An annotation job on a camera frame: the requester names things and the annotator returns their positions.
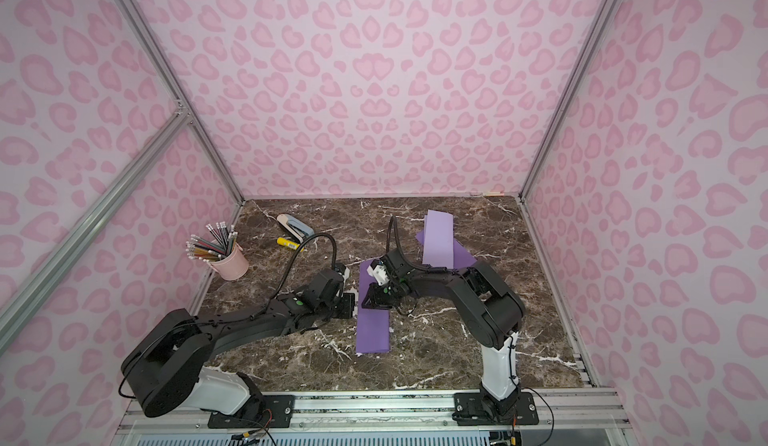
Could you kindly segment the dark purple paper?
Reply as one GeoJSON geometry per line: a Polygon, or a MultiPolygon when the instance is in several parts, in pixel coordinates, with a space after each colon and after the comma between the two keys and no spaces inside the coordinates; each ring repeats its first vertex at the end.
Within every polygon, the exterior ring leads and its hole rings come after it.
{"type": "Polygon", "coordinates": [[[449,233],[429,228],[416,234],[423,246],[423,262],[434,267],[461,269],[472,266],[476,259],[449,233]]]}
{"type": "Polygon", "coordinates": [[[359,273],[359,298],[356,325],[356,352],[359,354],[379,354],[390,351],[390,316],[388,310],[367,309],[363,307],[370,284],[376,284],[367,272],[372,259],[361,263],[359,273]]]}

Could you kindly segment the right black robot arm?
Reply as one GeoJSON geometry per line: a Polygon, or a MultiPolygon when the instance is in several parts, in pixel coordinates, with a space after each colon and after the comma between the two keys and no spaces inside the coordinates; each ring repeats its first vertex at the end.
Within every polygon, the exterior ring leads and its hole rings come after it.
{"type": "Polygon", "coordinates": [[[397,309],[408,298],[451,301],[482,347],[481,393],[499,404],[517,398],[516,349],[526,308],[490,264],[476,261],[459,269],[415,264],[394,249],[373,260],[367,273],[372,282],[362,301],[365,309],[397,309]]]}

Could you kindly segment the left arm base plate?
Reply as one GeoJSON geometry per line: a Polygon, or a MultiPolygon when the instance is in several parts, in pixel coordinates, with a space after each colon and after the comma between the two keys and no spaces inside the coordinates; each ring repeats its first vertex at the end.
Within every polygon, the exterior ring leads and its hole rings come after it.
{"type": "Polygon", "coordinates": [[[209,429],[259,429],[262,427],[285,429],[290,426],[296,397],[289,394],[267,394],[249,399],[231,415],[214,412],[210,415],[209,429]]]}

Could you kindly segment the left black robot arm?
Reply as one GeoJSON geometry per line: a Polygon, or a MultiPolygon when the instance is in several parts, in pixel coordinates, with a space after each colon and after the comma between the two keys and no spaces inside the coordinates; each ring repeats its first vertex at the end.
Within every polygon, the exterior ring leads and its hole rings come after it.
{"type": "Polygon", "coordinates": [[[148,418],[180,407],[255,418],[263,409],[263,395],[254,380],[245,373],[224,373],[205,364],[255,341],[350,318],[355,295],[344,291],[348,278],[349,269],[336,264],[296,292],[278,296],[265,309],[202,316],[173,310],[128,354],[121,365],[123,377],[148,418]]]}

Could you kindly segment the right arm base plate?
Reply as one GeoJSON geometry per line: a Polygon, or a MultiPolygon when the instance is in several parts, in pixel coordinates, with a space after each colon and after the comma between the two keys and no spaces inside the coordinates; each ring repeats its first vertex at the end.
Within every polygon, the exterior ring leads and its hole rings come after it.
{"type": "Polygon", "coordinates": [[[534,426],[539,416],[533,395],[514,392],[497,400],[484,392],[459,392],[453,395],[452,419],[459,426],[534,426]]]}

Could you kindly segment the light lilac paper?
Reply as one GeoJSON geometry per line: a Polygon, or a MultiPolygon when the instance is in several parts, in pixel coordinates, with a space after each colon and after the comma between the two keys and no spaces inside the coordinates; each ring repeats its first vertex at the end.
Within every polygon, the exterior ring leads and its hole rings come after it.
{"type": "Polygon", "coordinates": [[[424,221],[422,262],[433,267],[454,268],[454,217],[429,210],[424,221]]]}

